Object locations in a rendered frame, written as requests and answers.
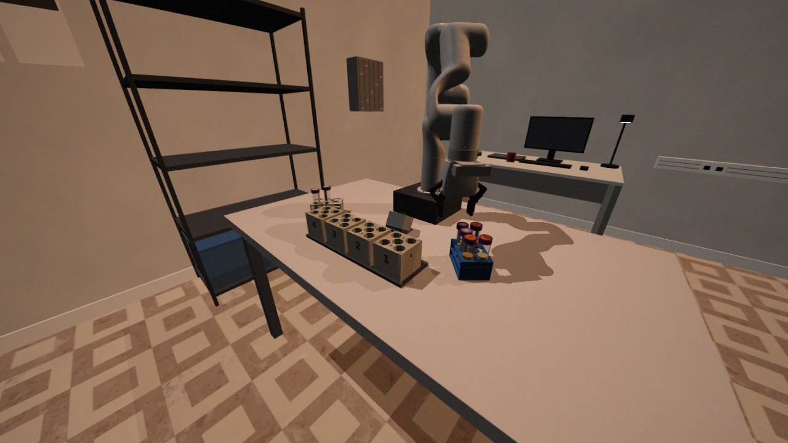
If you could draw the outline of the blue tube rack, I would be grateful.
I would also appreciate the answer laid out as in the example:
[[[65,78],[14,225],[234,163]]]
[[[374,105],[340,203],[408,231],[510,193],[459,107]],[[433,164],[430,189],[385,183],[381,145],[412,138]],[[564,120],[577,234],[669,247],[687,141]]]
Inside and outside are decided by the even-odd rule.
[[[457,254],[455,253],[455,250]],[[457,259],[459,256],[460,261]],[[489,281],[491,271],[493,268],[493,261],[489,259],[481,260],[476,258],[476,251],[473,259],[467,260],[462,258],[462,252],[459,250],[459,245],[456,244],[456,239],[451,239],[451,246],[449,256],[451,263],[455,268],[458,280],[464,281]]]

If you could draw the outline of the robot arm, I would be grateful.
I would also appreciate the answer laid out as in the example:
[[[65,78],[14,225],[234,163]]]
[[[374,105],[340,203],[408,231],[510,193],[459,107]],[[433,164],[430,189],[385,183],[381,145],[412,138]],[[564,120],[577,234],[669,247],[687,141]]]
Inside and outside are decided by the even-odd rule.
[[[434,23],[426,29],[430,75],[418,193],[431,196],[428,189],[440,181],[446,155],[441,140],[449,140],[448,159],[456,163],[451,175],[490,177],[492,166],[476,161],[482,155],[478,144],[483,107],[469,105],[469,88],[462,85],[471,73],[470,58],[482,57],[488,47],[489,29],[484,23]]]

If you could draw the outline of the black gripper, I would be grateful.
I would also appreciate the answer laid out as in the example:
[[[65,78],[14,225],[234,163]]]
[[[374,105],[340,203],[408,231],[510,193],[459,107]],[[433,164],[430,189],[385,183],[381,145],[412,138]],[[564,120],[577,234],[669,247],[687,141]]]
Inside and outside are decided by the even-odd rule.
[[[443,202],[447,197],[469,197],[470,200],[468,200],[467,211],[465,212],[473,216],[475,204],[483,197],[487,190],[487,188],[478,182],[478,177],[455,177],[451,175],[452,164],[456,164],[454,161],[455,160],[451,159],[444,160],[440,181],[428,189],[432,198],[436,200],[436,213],[440,218],[443,216]],[[480,188],[478,193],[476,192],[477,188]],[[438,196],[435,194],[436,189],[438,189],[440,193]]]

